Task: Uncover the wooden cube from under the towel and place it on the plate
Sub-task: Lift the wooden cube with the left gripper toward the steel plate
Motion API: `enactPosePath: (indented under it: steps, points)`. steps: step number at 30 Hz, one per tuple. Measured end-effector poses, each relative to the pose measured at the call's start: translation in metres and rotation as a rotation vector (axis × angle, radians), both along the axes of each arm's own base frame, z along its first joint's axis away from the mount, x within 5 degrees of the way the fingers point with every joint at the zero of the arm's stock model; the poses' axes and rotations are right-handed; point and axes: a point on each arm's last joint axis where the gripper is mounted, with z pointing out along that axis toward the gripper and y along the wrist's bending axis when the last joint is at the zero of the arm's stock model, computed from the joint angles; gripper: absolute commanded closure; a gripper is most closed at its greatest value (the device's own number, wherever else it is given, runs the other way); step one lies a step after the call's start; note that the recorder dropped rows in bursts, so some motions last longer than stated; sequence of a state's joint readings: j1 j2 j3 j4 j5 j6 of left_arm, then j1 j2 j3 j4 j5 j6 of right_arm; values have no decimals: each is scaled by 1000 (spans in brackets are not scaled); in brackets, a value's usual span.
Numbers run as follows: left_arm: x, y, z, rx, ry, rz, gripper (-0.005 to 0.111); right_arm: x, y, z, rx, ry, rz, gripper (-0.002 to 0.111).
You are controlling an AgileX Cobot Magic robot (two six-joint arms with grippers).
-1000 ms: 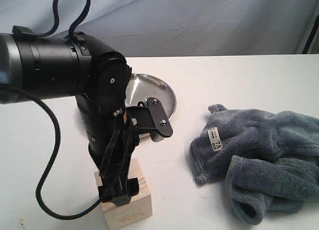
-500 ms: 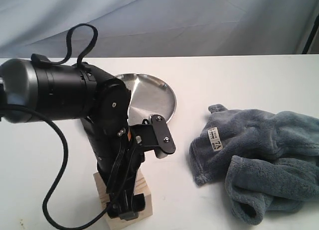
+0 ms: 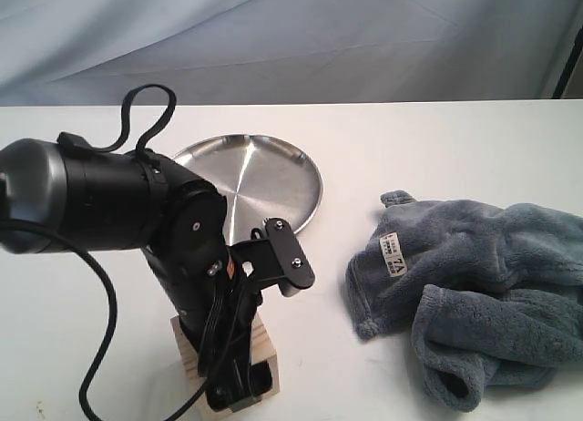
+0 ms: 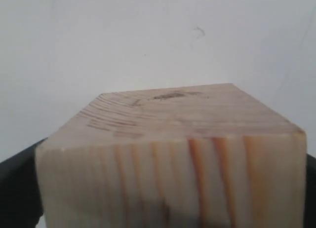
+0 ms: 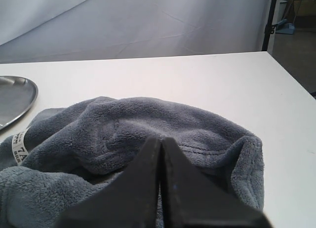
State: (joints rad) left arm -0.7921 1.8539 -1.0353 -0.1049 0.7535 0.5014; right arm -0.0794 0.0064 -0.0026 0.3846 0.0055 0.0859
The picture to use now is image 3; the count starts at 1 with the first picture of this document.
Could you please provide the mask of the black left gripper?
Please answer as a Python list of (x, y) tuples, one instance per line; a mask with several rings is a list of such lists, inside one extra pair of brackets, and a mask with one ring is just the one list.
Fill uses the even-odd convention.
[(273, 253), (262, 245), (143, 253), (198, 356), (209, 407), (238, 411), (260, 401), (273, 376), (267, 362), (251, 361), (251, 324), (261, 290), (273, 283)]

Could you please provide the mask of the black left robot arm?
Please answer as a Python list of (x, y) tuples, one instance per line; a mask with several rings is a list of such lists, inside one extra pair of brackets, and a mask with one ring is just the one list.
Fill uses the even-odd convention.
[(262, 296), (259, 259), (229, 246), (227, 200), (193, 172), (149, 149), (126, 154), (63, 133), (1, 151), (1, 245), (14, 254), (138, 249), (179, 315), (214, 411), (256, 402), (273, 386), (251, 360)]

